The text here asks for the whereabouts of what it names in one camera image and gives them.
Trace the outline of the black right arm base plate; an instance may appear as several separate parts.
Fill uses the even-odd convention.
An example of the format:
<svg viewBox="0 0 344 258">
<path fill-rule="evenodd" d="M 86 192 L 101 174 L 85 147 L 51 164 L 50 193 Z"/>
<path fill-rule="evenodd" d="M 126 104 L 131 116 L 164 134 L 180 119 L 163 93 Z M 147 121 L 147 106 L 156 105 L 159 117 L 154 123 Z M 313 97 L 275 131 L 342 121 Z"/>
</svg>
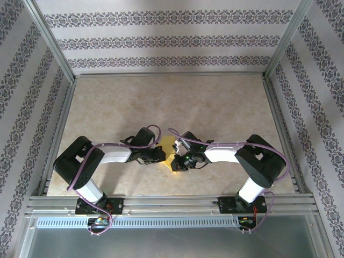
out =
<svg viewBox="0 0 344 258">
<path fill-rule="evenodd" d="M 246 203 L 244 200 L 232 196 L 222 196 L 214 204 L 218 205 L 221 214 L 254 213 L 254 207 L 257 213 L 267 212 L 266 200 L 263 196 L 258 196 L 252 203 Z"/>
</svg>

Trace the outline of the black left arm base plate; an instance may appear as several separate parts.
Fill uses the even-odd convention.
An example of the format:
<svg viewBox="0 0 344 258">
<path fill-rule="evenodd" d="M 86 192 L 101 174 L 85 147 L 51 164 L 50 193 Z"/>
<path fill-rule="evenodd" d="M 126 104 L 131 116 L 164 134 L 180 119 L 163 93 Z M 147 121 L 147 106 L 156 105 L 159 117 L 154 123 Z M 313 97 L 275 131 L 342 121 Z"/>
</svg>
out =
<svg viewBox="0 0 344 258">
<path fill-rule="evenodd" d="M 123 211 L 124 199 L 114 197 L 108 197 L 106 199 L 103 198 L 98 203 L 96 203 L 95 206 L 107 211 L 110 214 L 120 215 Z M 82 198 L 79 198 L 76 203 L 75 214 L 98 215 L 105 214 L 105 212 L 92 207 L 91 205 L 87 204 Z"/>
</svg>

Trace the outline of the aluminium frame post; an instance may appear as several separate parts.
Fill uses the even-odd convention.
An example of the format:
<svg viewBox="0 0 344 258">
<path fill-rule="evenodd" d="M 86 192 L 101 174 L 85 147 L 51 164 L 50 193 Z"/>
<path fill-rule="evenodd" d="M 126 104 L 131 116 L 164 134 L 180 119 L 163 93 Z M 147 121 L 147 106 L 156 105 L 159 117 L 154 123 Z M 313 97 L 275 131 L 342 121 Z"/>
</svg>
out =
<svg viewBox="0 0 344 258">
<path fill-rule="evenodd" d="M 281 40 L 279 41 L 273 55 L 270 58 L 268 66 L 263 73 L 263 78 L 266 81 L 271 74 L 273 73 L 274 69 L 276 68 L 278 62 L 283 56 L 286 48 L 288 47 L 289 43 L 291 42 L 294 34 L 297 31 L 298 26 L 301 24 L 302 20 L 304 19 L 307 11 L 309 10 L 313 0 L 300 0 L 291 20 L 284 31 Z"/>
<path fill-rule="evenodd" d="M 41 35 L 46 42 L 47 46 L 51 49 L 54 57 L 56 58 L 57 63 L 64 72 L 67 80 L 69 82 L 75 81 L 75 74 L 71 69 L 65 55 L 63 54 L 58 41 L 56 40 L 52 30 L 50 29 L 48 22 L 46 21 L 43 13 L 41 12 L 38 4 L 35 0 L 22 0 L 28 9 L 33 21 L 37 25 L 38 29 L 41 32 Z"/>
</svg>

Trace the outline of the wide aluminium frame rail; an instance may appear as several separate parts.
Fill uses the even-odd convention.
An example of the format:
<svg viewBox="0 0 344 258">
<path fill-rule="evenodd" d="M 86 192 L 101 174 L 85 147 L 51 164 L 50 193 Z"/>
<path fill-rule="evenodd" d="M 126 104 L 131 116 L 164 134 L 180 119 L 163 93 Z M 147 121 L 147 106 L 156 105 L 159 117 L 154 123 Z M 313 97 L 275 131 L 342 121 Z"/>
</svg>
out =
<svg viewBox="0 0 344 258">
<path fill-rule="evenodd" d="M 265 194 L 267 212 L 271 216 L 318 215 L 312 194 Z M 123 217 L 201 217 L 220 215 L 214 204 L 217 195 L 127 196 L 124 197 Z M 25 216 L 74 217 L 78 197 L 30 197 Z"/>
</svg>

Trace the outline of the thin aluminium frame rail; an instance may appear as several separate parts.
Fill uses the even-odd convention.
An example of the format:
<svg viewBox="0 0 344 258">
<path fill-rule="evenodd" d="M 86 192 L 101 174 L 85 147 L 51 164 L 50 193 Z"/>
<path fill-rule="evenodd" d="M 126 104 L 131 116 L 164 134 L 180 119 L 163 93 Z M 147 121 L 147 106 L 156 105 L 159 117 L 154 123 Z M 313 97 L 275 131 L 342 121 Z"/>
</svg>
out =
<svg viewBox="0 0 344 258">
<path fill-rule="evenodd" d="M 290 176 L 292 179 L 295 180 L 295 184 L 297 186 L 295 192 L 299 194 L 309 194 L 310 190 L 308 189 L 308 187 L 306 186 L 303 180 L 300 166 L 293 153 L 292 143 L 289 140 L 288 127 L 284 123 L 283 113 L 279 109 L 277 98 L 274 95 L 273 89 L 269 81 L 263 78 L 262 83 L 267 95 L 267 99 L 268 99 L 271 113 L 276 125 L 276 129 L 279 136 L 279 140 L 281 142 L 283 153 L 287 157 L 290 163 Z"/>
<path fill-rule="evenodd" d="M 75 78 L 115 78 L 115 77 L 180 77 L 180 76 L 263 76 L 262 72 L 249 72 L 249 71 L 215 71 L 215 72 L 159 72 L 159 73 L 93 73 L 93 74 L 80 74 Z"/>
<path fill-rule="evenodd" d="M 37 191 L 35 193 L 36 196 L 42 196 L 45 193 L 46 183 L 47 183 L 48 179 L 51 178 L 51 175 L 53 172 L 53 162 L 56 159 L 58 152 L 59 152 L 59 148 L 60 148 L 64 128 L 65 128 L 65 125 L 67 122 L 67 117 L 68 117 L 71 102 L 73 99 L 75 87 L 76 87 L 76 80 L 74 80 L 73 82 L 70 83 L 68 91 L 66 92 L 66 96 L 65 96 L 64 101 L 63 101 L 63 106 L 61 108 L 58 123 L 56 125 L 54 137 L 53 137 L 52 142 L 51 142 L 51 148 L 49 151 L 49 155 L 46 159 L 44 171 L 43 171 L 41 180 L 38 184 Z"/>
</svg>

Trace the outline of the grey metal sheet panel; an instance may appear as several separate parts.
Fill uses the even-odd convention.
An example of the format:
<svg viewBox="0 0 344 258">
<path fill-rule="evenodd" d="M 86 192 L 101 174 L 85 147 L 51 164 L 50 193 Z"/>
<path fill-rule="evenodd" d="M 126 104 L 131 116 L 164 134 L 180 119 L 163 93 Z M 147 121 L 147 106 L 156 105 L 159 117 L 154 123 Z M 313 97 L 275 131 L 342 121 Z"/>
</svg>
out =
<svg viewBox="0 0 344 258">
<path fill-rule="evenodd" d="M 32 218 L 15 258 L 335 258 L 316 217 L 270 216 L 256 230 L 37 228 Z"/>
</svg>

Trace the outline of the yellow paper sheet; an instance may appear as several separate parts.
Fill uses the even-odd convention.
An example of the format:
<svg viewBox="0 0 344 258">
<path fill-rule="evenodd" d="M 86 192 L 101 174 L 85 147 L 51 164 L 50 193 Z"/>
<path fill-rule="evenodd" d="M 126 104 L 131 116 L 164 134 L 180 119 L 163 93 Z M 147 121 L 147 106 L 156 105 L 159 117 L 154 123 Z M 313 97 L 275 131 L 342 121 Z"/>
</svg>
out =
<svg viewBox="0 0 344 258">
<path fill-rule="evenodd" d="M 174 136 L 164 136 L 162 137 L 160 141 L 160 146 L 162 147 L 162 150 L 166 154 L 166 160 L 163 161 L 163 164 L 172 172 L 176 173 L 172 170 L 171 163 L 174 160 L 174 156 L 176 154 L 176 151 L 173 148 L 173 145 L 175 144 L 175 137 Z"/>
</svg>

